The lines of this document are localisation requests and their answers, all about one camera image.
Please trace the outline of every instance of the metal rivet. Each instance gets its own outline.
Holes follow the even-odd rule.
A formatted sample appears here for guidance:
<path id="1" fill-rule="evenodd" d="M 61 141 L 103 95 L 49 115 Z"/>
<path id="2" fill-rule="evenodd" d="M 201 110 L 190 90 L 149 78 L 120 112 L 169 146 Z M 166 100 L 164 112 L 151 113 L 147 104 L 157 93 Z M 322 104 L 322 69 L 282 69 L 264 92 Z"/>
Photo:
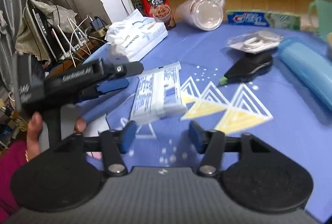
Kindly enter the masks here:
<path id="1" fill-rule="evenodd" d="M 203 174 L 213 174 L 215 173 L 216 169 L 213 166 L 210 165 L 204 165 L 200 167 L 200 172 Z"/>
<path id="2" fill-rule="evenodd" d="M 119 174 L 125 170 L 125 167 L 122 164 L 112 164 L 108 167 L 108 170 L 115 174 Z"/>

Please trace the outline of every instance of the triangle pattern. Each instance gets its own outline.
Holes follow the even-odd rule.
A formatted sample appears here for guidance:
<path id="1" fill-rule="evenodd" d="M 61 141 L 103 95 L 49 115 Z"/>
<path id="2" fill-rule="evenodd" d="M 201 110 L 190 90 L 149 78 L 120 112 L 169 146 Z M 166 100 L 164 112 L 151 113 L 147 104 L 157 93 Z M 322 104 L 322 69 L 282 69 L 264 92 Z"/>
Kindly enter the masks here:
<path id="1" fill-rule="evenodd" d="M 209 84 L 205 87 L 200 98 L 224 105 L 229 104 L 229 101 L 224 97 L 224 95 L 219 91 L 219 89 L 213 84 L 212 81 L 210 81 Z"/>
<path id="2" fill-rule="evenodd" d="M 268 109 L 242 83 L 236 90 L 228 110 L 217 123 L 215 129 L 225 134 L 231 134 L 254 127 L 271 119 L 273 119 L 273 116 Z"/>
<path id="3" fill-rule="evenodd" d="M 252 128 L 268 120 L 271 120 L 271 118 L 237 108 L 229 108 L 214 129 L 224 132 L 225 134 L 231 134 Z"/>
<path id="4" fill-rule="evenodd" d="M 182 103 L 188 104 L 188 103 L 195 102 L 197 100 L 197 98 L 189 95 L 186 92 L 181 92 L 181 100 L 182 100 Z"/>
<path id="5" fill-rule="evenodd" d="M 207 100 L 197 100 L 180 120 L 189 120 L 197 117 L 207 116 L 227 109 L 226 105 L 214 103 Z"/>
<path id="6" fill-rule="evenodd" d="M 197 86 L 190 76 L 181 86 L 181 100 L 182 103 L 191 103 L 194 102 L 197 98 L 200 98 L 200 91 L 197 89 Z"/>
<path id="7" fill-rule="evenodd" d="M 265 108 L 262 102 L 244 83 L 238 87 L 230 104 L 235 108 L 240 108 L 249 112 L 273 118 L 268 109 Z"/>

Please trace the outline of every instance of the white plastic bag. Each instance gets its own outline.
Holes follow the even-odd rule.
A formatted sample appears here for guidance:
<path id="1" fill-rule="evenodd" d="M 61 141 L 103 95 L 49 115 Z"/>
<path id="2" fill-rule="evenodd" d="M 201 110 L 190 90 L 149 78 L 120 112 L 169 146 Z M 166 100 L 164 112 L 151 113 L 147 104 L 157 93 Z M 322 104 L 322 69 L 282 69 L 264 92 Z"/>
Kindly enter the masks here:
<path id="1" fill-rule="evenodd" d="M 136 9 L 129 17 L 108 28 L 107 44 L 113 45 L 109 49 L 109 60 L 114 63 L 114 59 L 125 56 L 129 62 L 139 61 L 167 35 L 164 23 L 143 17 Z"/>
<path id="2" fill-rule="evenodd" d="M 182 20 L 204 31 L 218 28 L 223 19 L 225 0 L 187 0 L 176 9 Z"/>

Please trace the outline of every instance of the plastic bag of earphones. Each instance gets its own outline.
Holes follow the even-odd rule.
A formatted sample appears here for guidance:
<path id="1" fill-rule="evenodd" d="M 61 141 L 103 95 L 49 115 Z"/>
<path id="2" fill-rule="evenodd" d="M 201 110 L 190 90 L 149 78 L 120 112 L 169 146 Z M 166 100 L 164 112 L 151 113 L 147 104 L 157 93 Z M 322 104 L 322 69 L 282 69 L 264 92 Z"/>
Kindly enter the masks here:
<path id="1" fill-rule="evenodd" d="M 143 125 L 187 111 L 187 106 L 181 100 L 180 69 L 180 62 L 177 62 L 138 76 L 130 120 Z"/>
<path id="2" fill-rule="evenodd" d="M 224 17 L 225 0 L 187 0 L 176 9 L 176 15 L 204 31 L 218 28 Z"/>
<path id="3" fill-rule="evenodd" d="M 232 49 L 256 54 L 278 47 L 282 39 L 282 35 L 271 30 L 258 30 L 232 37 L 227 44 Z"/>

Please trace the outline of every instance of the logo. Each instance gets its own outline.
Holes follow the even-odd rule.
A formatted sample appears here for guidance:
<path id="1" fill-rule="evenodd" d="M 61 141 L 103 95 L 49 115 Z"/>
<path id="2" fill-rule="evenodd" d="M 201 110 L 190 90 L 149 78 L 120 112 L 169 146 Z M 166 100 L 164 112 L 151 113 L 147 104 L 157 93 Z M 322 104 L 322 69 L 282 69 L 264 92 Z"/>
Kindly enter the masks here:
<path id="1" fill-rule="evenodd" d="M 124 47 L 124 49 L 127 49 L 137 38 L 139 38 L 139 35 L 134 36 L 134 38 L 132 40 L 130 40 L 130 42 Z"/>
<path id="2" fill-rule="evenodd" d="M 86 74 L 89 74 L 90 72 L 91 72 L 91 67 L 82 69 L 80 71 L 77 71 L 77 72 L 71 73 L 69 75 L 63 76 L 62 82 L 66 82 L 66 81 L 70 81 L 70 80 L 78 78 L 78 77 L 82 77 Z"/>
<path id="3" fill-rule="evenodd" d="M 242 22 L 242 19 L 243 19 L 243 15 L 236 15 L 233 18 L 233 21 L 235 21 L 236 23 L 240 23 L 240 22 Z"/>
<path id="4" fill-rule="evenodd" d="M 262 21 L 262 16 L 259 15 L 258 13 L 253 13 L 253 12 L 246 12 L 243 13 L 242 15 L 236 15 L 233 18 L 233 21 L 235 23 L 253 23 L 254 25 L 260 25 L 260 26 L 265 26 L 266 22 Z"/>
<path id="5" fill-rule="evenodd" d="M 168 170 L 161 169 L 161 170 L 158 171 L 158 173 L 161 174 L 161 175 L 164 175 L 164 174 L 168 173 Z"/>

